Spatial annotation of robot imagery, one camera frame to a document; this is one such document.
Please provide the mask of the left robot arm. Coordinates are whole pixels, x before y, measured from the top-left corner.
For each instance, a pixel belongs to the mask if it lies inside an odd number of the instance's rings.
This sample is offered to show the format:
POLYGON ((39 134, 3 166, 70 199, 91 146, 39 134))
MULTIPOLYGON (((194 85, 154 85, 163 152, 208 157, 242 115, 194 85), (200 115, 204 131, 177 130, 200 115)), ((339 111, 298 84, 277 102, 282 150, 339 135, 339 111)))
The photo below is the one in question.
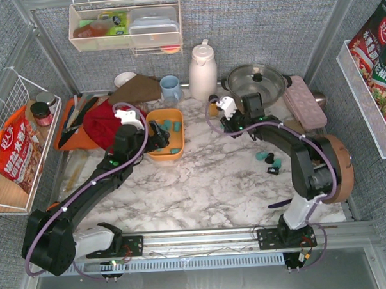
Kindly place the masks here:
POLYGON ((170 133, 155 121, 141 130, 130 124, 119 127, 113 145, 82 186, 64 201, 28 217, 22 246, 26 273, 59 276, 82 256, 123 254, 122 231, 116 226, 102 222, 82 233, 76 228, 98 202, 126 181, 144 153, 165 148, 169 142, 170 133))

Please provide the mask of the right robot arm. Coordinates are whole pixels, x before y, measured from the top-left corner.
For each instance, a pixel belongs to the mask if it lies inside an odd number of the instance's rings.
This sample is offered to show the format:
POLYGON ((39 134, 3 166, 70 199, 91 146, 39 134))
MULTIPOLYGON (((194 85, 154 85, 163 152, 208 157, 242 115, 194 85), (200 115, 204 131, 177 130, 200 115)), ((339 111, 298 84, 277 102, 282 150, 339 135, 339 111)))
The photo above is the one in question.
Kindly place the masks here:
POLYGON ((224 133, 238 137, 248 132, 256 140, 269 142, 291 158, 292 184, 296 194, 282 214, 278 226, 281 243, 288 246, 303 236, 318 204, 332 199, 341 183, 341 170, 329 139, 310 139, 285 126, 277 117, 268 116, 259 94, 245 95, 240 111, 232 97, 215 102, 223 113, 224 133))

